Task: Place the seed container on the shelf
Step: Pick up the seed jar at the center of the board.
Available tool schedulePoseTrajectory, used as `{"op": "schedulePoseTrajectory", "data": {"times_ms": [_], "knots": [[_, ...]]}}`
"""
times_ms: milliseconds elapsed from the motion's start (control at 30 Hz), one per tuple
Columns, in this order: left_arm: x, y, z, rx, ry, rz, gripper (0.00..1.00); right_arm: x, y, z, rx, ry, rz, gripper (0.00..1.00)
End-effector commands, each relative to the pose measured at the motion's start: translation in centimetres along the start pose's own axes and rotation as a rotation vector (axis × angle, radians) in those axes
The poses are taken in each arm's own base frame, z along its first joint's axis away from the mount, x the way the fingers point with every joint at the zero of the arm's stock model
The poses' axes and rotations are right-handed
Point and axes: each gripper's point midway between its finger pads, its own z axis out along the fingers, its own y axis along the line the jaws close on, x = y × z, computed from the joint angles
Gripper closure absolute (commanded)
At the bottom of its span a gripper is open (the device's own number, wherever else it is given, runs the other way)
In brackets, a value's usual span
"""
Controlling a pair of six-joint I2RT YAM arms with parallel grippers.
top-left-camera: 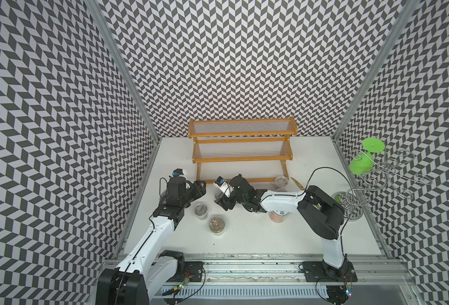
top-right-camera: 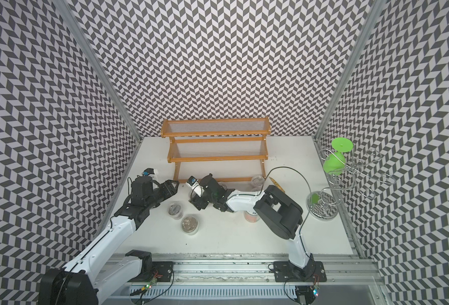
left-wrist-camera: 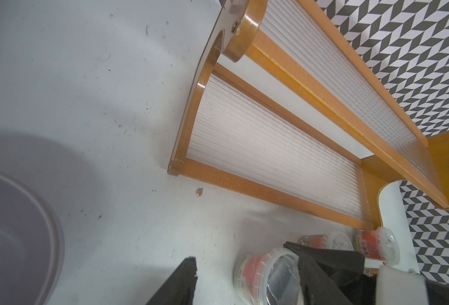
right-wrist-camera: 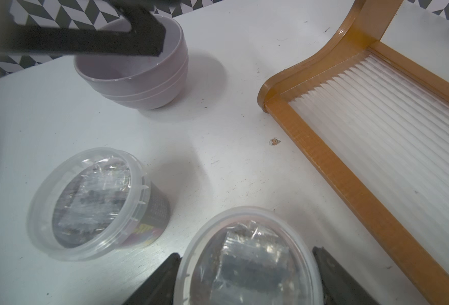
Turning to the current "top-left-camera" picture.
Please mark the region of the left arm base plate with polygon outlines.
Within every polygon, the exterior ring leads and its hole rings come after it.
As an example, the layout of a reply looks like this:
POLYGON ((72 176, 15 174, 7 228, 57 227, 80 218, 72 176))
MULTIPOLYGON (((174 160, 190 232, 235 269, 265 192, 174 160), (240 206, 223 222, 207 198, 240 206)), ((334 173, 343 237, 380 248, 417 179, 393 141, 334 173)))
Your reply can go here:
POLYGON ((185 262, 177 267, 177 272, 167 282, 183 282, 189 278, 191 283, 201 282, 204 278, 204 263, 201 261, 185 262))

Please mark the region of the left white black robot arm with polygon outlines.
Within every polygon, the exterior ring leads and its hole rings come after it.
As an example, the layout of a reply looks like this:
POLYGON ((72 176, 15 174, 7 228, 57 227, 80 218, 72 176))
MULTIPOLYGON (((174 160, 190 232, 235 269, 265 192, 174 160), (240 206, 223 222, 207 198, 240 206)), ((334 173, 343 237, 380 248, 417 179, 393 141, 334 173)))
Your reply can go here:
POLYGON ((96 304, 149 304, 162 286, 183 271, 183 253, 163 251, 166 240, 185 216, 185 209, 206 194, 206 182, 173 175, 160 193, 143 237, 116 268, 97 281, 96 304))

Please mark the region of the orange wooden tiered shelf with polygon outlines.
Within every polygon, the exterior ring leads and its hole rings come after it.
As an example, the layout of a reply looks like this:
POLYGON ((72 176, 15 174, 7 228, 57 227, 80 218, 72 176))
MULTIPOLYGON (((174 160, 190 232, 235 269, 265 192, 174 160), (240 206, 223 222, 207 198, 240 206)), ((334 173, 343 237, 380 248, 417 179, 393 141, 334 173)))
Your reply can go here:
POLYGON ((298 134, 294 117, 272 119, 191 120, 188 137, 193 141, 192 162, 201 179, 204 163, 278 161, 289 177, 293 160, 290 138, 298 134))

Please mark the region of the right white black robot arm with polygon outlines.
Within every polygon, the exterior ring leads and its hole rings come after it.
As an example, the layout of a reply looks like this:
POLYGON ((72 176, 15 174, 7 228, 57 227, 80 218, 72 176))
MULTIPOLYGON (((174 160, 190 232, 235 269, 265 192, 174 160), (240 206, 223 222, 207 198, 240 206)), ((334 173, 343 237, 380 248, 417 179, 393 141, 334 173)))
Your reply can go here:
POLYGON ((231 181, 219 176, 213 185, 222 192, 215 202, 225 211, 236 204, 249 212, 299 214, 322 242, 322 261, 303 263, 307 282, 346 282, 357 280, 353 265, 343 250, 341 230, 345 209, 321 188, 309 186, 301 192, 255 189, 241 174, 231 181))

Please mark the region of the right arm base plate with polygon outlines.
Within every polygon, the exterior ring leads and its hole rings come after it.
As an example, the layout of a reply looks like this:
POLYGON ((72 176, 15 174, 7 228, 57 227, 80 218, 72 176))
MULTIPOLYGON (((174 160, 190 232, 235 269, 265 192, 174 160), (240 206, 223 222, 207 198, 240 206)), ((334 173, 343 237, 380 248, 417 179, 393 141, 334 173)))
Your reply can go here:
POLYGON ((307 282, 354 283, 358 281, 353 264, 346 260, 339 268, 334 268, 324 261, 304 261, 299 265, 307 282))

